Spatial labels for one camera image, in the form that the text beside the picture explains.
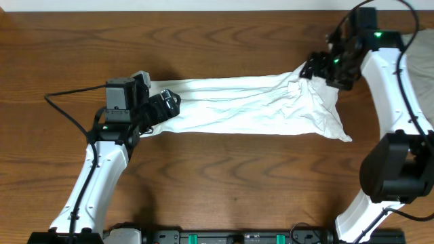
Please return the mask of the white t-shirt black print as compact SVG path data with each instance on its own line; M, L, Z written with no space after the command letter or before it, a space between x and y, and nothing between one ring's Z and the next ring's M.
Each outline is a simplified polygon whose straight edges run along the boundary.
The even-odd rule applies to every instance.
M173 133L319 134L350 142L336 109L338 90L324 79L280 75L154 81L151 94L165 89L181 97L180 114L154 127Z

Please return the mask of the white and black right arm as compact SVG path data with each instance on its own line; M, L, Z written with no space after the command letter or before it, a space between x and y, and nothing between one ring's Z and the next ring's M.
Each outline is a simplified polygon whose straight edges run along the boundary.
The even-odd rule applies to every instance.
M391 214L417 222L433 219L401 211L433 188L433 126L421 112L408 74L406 52L411 43L397 31L376 28L347 36L338 30L327 43L328 52L313 52L300 76L321 77L327 85L343 90L350 90L363 77L380 126L378 144L361 163L361 189L336 217L334 235L327 242L402 240L401 234L384 235L377 227Z

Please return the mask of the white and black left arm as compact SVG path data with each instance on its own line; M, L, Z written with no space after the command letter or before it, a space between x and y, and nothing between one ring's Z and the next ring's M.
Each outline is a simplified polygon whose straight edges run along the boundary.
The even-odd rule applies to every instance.
M109 203L141 135L180 113L181 97L169 89L150 96L149 85L139 81L103 88L106 106L97 110L89 131L79 128L87 148L73 191L49 229L32 232L29 243L105 242Z

